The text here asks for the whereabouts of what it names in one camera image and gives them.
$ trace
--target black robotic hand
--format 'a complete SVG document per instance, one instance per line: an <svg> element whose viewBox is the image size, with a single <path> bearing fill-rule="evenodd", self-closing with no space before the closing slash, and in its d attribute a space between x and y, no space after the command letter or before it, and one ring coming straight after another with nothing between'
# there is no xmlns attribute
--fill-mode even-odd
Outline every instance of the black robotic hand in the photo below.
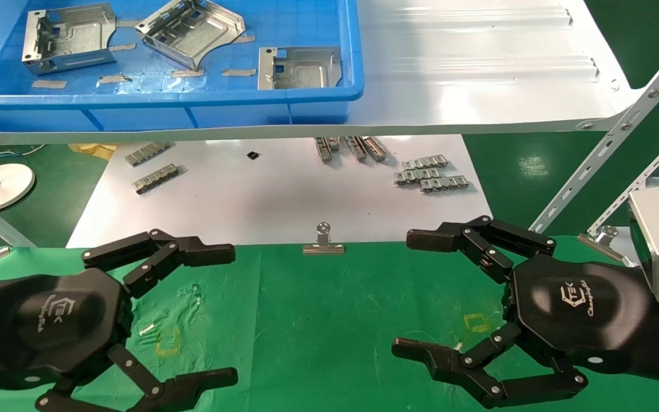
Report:
<svg viewBox="0 0 659 412"><path fill-rule="evenodd" d="M488 216L410 230L406 245L461 251L505 285L507 324L465 354L395 339L393 354L424 363L435 381L461 386L489 409L574 397L588 384L575 366L659 380L659 302L640 268L556 260L553 239ZM528 260L513 268L493 245ZM484 367L514 344L553 372L506 381L489 376Z"/></svg>
<svg viewBox="0 0 659 412"><path fill-rule="evenodd" d="M235 261L233 245L203 245L197 237L172 237L154 229L85 251L86 269L70 276L34 275L0 281L0 389L57 383L37 399L41 412L113 412L71 399L117 365L144 396L132 412L193 409L209 389L235 385L238 373L224 368L159 382L125 348L141 298L176 268ZM106 272L146 259L124 284Z"/></svg>

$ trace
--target green mat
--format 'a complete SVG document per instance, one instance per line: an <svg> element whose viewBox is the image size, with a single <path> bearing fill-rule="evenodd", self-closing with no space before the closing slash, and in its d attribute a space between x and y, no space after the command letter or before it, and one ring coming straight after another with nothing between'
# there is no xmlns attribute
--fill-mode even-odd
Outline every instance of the green mat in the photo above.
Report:
<svg viewBox="0 0 659 412"><path fill-rule="evenodd" d="M573 237L556 257L604 260ZM164 380L235 367L240 381L201 397L198 411L484 410L466 392L431 381L421 363L390 354L405 336L469 348L502 325L502 287L460 253L402 243L348 245L345 256L303 256L299 245L240 246L229 266L181 268L135 305L126 347ZM0 279L82 271L79 250L16 250ZM129 268L114 275L121 278ZM498 378L545 373L514 348L487 368ZM571 401L511 410L654 410L659 382L585 371ZM44 393L0 391L0 411L31 412ZM140 392L112 367L74 396L125 410Z"/></svg>

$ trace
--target white lamp base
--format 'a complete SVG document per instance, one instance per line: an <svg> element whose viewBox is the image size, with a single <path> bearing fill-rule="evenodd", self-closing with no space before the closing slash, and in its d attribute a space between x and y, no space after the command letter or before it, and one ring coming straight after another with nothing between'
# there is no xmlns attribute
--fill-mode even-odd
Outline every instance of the white lamp base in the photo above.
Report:
<svg viewBox="0 0 659 412"><path fill-rule="evenodd" d="M34 172L23 164L0 165L0 209L15 203L34 186Z"/></svg>

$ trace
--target blue plastic tray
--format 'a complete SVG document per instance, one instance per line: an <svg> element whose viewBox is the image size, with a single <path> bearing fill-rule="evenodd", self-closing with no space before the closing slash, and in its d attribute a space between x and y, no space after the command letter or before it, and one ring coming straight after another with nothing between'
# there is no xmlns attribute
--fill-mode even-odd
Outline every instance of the blue plastic tray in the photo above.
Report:
<svg viewBox="0 0 659 412"><path fill-rule="evenodd" d="M355 0L217 0L243 16L255 42L212 50L202 77L172 78L185 70L144 45L133 27L118 27L109 46L115 63L34 76L21 62L26 12L97 3L98 0L0 0L0 130L93 131L215 128L249 125L340 124L350 102L363 94ZM117 19L140 21L166 0L112 0ZM258 90L257 77L225 77L223 69L257 69L259 47L339 46L342 79L324 89ZM97 83L123 73L133 81ZM64 89L32 87L65 80Z"/></svg>

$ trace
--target metal connector strip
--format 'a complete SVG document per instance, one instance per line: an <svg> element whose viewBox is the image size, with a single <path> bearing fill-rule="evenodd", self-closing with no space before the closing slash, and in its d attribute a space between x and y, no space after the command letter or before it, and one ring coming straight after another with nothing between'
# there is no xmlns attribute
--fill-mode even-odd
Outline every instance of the metal connector strip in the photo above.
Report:
<svg viewBox="0 0 659 412"><path fill-rule="evenodd" d="M420 157L411 161L401 163L403 170L418 170L429 169L431 167L446 167L449 164L447 158L443 154L436 154L436 156Z"/></svg>
<svg viewBox="0 0 659 412"><path fill-rule="evenodd" d="M129 154L125 159L132 167L136 167L171 147L172 143L170 141L155 141Z"/></svg>
<svg viewBox="0 0 659 412"><path fill-rule="evenodd" d="M136 193L141 195L142 193L147 193L147 191L156 188L158 185L161 185L167 180L175 178L179 174L180 169L176 167L174 163L172 163L162 167L162 169L157 170L157 172L154 172L149 176L142 177L141 179L132 183L131 186L133 186Z"/></svg>
<svg viewBox="0 0 659 412"><path fill-rule="evenodd" d="M438 179L440 177L442 177L442 174L438 169L405 170L393 174L393 183L402 186L410 183L418 183L421 180Z"/></svg>
<svg viewBox="0 0 659 412"><path fill-rule="evenodd" d="M434 179L424 179L420 181L421 191L431 193L434 191L453 191L457 189L466 189L469 187L465 176L442 176Z"/></svg>
<svg viewBox="0 0 659 412"><path fill-rule="evenodd" d="M332 152L330 151L330 144L326 137L315 137L314 144L317 146L317 154L322 162L327 163L332 160Z"/></svg>
<svg viewBox="0 0 659 412"><path fill-rule="evenodd" d="M358 136L350 136L345 138L345 143L347 143L348 148L350 148L350 151L352 152L353 156L355 156L355 159L358 160L358 162L366 161L368 155L366 154L366 149L363 146L363 139L359 138Z"/></svg>
<svg viewBox="0 0 659 412"><path fill-rule="evenodd" d="M380 143L373 136L363 136L363 144L366 146L366 151L373 157L376 162L385 160L386 151Z"/></svg>

